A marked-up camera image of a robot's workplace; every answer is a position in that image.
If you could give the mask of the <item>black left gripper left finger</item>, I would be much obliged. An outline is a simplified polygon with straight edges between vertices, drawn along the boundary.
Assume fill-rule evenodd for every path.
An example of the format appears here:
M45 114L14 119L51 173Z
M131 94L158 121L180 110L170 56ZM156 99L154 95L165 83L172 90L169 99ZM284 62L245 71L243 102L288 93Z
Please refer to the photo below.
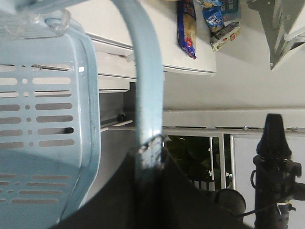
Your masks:
M54 229L134 229L135 149L129 150L113 176L75 213Z

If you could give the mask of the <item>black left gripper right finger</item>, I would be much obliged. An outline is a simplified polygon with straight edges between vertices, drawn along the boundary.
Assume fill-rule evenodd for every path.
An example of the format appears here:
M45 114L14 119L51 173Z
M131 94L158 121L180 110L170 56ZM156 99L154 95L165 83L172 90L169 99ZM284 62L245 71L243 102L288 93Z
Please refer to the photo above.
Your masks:
M245 199L234 189L207 191L196 188L175 163L167 149L162 151L162 229L246 229L241 214Z

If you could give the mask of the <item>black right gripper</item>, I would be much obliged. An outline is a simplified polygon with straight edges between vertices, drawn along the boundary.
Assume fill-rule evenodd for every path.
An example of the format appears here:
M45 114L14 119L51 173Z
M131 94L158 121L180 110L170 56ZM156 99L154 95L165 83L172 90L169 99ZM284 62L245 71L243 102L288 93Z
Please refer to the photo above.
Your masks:
M296 208L291 200L301 192L296 178L302 175L300 163L292 161L292 151L285 137L281 114L267 114L264 132L254 157L255 188L254 227L256 229L287 229L290 212Z

